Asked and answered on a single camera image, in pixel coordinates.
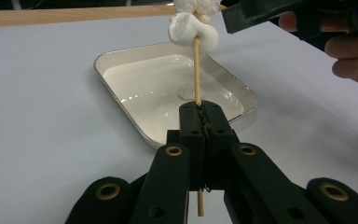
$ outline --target tray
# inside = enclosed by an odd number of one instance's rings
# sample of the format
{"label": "tray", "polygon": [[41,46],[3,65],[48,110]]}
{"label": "tray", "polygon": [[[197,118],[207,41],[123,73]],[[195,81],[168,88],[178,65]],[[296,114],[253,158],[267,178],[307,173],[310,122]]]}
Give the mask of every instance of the tray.
{"label": "tray", "polygon": [[[106,52],[94,63],[105,86],[153,148],[179,129],[180,105],[193,100],[192,48],[163,43]],[[200,55],[202,100],[220,105],[229,122],[255,108],[254,94],[220,64]]]}

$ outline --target metal tray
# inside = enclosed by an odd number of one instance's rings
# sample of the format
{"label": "metal tray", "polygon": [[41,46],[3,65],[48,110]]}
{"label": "metal tray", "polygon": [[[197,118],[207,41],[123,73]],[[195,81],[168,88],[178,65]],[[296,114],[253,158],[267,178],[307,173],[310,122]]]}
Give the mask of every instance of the metal tray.
{"label": "metal tray", "polygon": [[[145,141],[159,148],[167,130],[179,129],[179,106],[192,100],[193,63],[192,48],[163,43],[106,52],[94,68]],[[202,99],[220,105],[230,122],[255,108],[249,88],[207,55],[200,55],[200,86]]]}

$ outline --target white table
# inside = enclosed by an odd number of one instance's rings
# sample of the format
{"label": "white table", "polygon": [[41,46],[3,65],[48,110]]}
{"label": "white table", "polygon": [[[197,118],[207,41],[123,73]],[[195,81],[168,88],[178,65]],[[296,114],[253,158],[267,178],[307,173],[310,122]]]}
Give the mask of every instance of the white table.
{"label": "white table", "polygon": [[[63,223],[93,181],[144,174],[155,150],[93,69],[114,49],[169,41],[169,17],[0,28],[0,223]],[[265,23],[220,34],[211,56],[255,93],[232,127],[305,187],[331,177],[358,192],[358,84],[334,77],[333,59]],[[191,199],[188,223],[229,223],[222,192]]]}

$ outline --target wooden stick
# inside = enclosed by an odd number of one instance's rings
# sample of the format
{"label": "wooden stick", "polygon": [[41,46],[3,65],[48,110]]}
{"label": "wooden stick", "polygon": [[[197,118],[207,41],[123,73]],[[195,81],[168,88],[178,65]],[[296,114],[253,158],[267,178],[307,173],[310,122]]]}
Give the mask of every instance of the wooden stick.
{"label": "wooden stick", "polygon": [[194,38],[194,92],[195,92],[195,101],[196,105],[201,105],[201,96],[200,96],[200,51],[199,37]]}
{"label": "wooden stick", "polygon": [[198,206],[199,206],[199,217],[204,217],[202,189],[200,189],[197,192],[197,198],[198,198],[197,202],[198,202]]}

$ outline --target wooden edge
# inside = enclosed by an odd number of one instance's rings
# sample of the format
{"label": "wooden edge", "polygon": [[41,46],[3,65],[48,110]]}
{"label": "wooden edge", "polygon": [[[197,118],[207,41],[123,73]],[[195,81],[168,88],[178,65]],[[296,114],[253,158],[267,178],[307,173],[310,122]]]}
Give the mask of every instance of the wooden edge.
{"label": "wooden edge", "polygon": [[175,14],[173,6],[8,10],[0,11],[0,27],[67,21],[95,21],[129,17],[165,16],[173,14]]}

